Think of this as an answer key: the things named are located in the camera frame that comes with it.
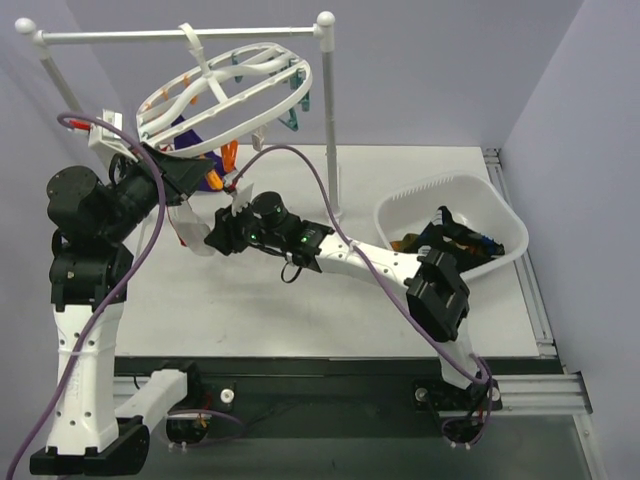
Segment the orange clothespin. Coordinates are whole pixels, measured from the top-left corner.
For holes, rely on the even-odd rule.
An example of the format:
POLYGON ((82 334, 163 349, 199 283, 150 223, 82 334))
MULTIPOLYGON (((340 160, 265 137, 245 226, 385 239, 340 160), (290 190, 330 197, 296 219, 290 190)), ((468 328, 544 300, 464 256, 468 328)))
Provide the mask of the orange clothespin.
POLYGON ((231 173, 236 168, 238 146, 237 140, 221 146, 222 168, 225 174, 231 173))

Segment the black blue patterned sock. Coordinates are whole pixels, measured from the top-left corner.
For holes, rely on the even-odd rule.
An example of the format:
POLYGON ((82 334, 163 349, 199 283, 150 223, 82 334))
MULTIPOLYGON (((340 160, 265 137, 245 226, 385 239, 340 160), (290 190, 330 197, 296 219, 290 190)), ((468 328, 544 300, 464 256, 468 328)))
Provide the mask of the black blue patterned sock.
POLYGON ((494 258, 505 254, 503 244, 456 222, 446 206, 440 206, 438 211, 441 215, 442 235, 445 240, 452 241, 461 247, 470 248, 472 254, 484 258, 494 258))

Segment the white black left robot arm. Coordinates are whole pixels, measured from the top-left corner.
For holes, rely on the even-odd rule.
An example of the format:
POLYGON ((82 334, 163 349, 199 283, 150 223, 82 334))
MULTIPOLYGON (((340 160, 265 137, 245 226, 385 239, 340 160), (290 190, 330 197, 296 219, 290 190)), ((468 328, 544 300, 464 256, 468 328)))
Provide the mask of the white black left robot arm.
POLYGON ((47 214, 56 229, 49 271, 58 332, 58 385, 45 417, 52 428, 29 470, 43 476, 138 473, 152 431, 176 406, 201 403, 190 368, 155 371, 122 405, 114 402, 115 347, 137 256, 126 239, 152 212, 193 195, 212 163, 151 147, 151 165, 114 156, 120 179, 106 184, 88 167, 71 166, 47 184, 47 214))

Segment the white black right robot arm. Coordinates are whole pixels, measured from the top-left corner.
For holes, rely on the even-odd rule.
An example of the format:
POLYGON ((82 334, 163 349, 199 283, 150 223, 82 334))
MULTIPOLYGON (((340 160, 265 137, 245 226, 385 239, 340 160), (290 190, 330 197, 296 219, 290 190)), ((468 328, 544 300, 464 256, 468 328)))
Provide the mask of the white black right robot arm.
POLYGON ((242 208, 214 216, 205 244, 224 256, 252 248, 298 269, 335 274, 379 286, 411 327, 436 351, 446 401, 464 408, 479 395, 479 366, 459 329, 469 313, 470 291, 455 259, 438 250, 398 253, 348 238, 290 212, 273 191, 242 208))

